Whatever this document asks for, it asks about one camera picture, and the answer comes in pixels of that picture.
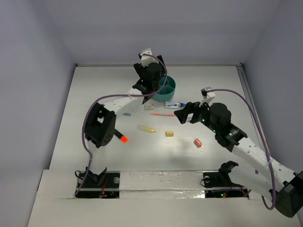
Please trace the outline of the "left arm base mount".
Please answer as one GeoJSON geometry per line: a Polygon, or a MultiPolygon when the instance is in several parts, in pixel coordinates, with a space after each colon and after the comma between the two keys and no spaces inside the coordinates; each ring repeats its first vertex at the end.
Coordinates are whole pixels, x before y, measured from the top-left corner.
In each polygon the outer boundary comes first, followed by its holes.
{"type": "Polygon", "coordinates": [[[120,190],[120,172],[107,171],[107,168],[100,174],[94,174],[89,170],[86,172],[75,171],[78,178],[75,197],[81,199],[118,199],[120,190]]]}

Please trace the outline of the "black orange highlighter marker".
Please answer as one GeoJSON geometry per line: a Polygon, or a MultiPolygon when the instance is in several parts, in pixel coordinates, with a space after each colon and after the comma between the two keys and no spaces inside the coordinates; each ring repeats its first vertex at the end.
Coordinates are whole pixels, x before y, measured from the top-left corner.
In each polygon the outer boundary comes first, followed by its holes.
{"type": "Polygon", "coordinates": [[[123,143],[128,142],[128,138],[125,137],[121,132],[119,132],[117,129],[114,130],[114,135],[121,140],[123,143]]]}

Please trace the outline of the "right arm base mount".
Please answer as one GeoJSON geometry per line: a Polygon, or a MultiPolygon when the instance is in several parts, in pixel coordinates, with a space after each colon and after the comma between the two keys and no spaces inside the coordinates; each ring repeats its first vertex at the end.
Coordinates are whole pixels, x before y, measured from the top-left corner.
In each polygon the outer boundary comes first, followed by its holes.
{"type": "Polygon", "coordinates": [[[203,172],[200,185],[205,188],[206,198],[248,198],[250,190],[233,183],[229,177],[239,164],[233,161],[223,163],[217,171],[203,172]]]}

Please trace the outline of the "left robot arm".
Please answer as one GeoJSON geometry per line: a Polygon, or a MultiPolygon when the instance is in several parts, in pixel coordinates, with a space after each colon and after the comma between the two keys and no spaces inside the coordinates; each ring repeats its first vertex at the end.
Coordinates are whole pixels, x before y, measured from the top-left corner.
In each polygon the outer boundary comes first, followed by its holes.
{"type": "Polygon", "coordinates": [[[150,50],[139,54],[140,62],[134,64],[139,80],[127,93],[98,98],[88,109],[81,129],[81,139],[89,154],[89,162],[82,174],[81,183],[90,182],[99,187],[105,181],[107,168],[102,161],[105,147],[113,138],[116,120],[124,113],[145,104],[164,89],[161,79],[167,79],[167,68],[161,55],[150,50]]]}

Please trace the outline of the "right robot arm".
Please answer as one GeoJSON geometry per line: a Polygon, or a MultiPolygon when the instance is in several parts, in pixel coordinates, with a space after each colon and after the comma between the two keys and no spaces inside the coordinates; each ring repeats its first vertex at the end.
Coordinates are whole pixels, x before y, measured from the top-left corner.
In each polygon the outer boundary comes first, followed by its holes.
{"type": "Polygon", "coordinates": [[[292,218],[303,207],[303,174],[267,157],[245,132],[231,123],[232,114],[226,105],[189,102],[174,114],[181,124],[185,124],[191,114],[190,123],[202,123],[215,133],[218,144],[252,166],[261,179],[253,181],[251,177],[245,177],[250,180],[250,188],[271,199],[281,214],[292,218]]]}

